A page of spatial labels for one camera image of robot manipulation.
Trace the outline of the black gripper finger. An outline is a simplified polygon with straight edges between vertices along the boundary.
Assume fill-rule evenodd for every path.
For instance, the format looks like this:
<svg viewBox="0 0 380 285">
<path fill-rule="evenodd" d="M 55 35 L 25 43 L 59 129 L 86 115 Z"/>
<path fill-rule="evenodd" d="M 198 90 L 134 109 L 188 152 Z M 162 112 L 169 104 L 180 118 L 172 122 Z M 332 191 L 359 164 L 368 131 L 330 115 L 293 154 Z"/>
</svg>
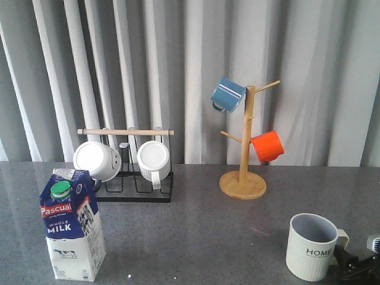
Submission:
<svg viewBox="0 0 380 285">
<path fill-rule="evenodd" d="M 334 256 L 342 272 L 353 271 L 357 268 L 359 258 L 348 253 L 342 246 L 335 245 Z"/>
</svg>

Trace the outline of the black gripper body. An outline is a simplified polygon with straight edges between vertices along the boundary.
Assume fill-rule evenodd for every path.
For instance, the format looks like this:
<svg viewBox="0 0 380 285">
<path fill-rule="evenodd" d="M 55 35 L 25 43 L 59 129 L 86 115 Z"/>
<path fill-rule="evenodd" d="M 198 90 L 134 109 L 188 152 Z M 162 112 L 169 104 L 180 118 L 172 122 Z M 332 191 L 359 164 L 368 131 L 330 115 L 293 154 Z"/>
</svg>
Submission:
<svg viewBox="0 0 380 285">
<path fill-rule="evenodd" d="M 366 247 L 374 254 L 359 261 L 355 270 L 341 271 L 340 284 L 379 284 L 379 234 L 370 235 Z"/>
</svg>

